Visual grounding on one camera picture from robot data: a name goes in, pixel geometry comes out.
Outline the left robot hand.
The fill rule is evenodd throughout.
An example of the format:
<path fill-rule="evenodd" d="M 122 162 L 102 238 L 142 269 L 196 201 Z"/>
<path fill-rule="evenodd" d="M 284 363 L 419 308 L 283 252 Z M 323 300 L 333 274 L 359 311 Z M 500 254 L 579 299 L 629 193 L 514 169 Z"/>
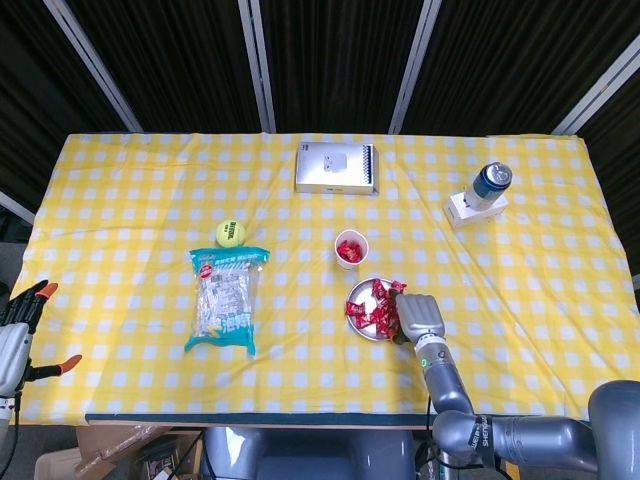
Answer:
<path fill-rule="evenodd" d="M 42 280 L 8 301 L 1 310 L 1 397 L 15 398 L 25 383 L 62 376 L 81 360 L 76 354 L 62 363 L 34 367 L 30 358 L 33 337 L 44 306 L 58 288 Z"/>

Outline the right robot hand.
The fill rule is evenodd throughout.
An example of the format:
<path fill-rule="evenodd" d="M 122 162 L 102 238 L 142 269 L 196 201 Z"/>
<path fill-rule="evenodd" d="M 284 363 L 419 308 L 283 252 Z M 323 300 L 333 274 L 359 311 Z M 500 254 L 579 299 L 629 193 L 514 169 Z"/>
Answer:
<path fill-rule="evenodd" d="M 396 344 L 416 344 L 422 337 L 445 337 L 445 324 L 436 299 L 432 295 L 405 294 L 390 290 L 399 326 L 392 340 Z"/>

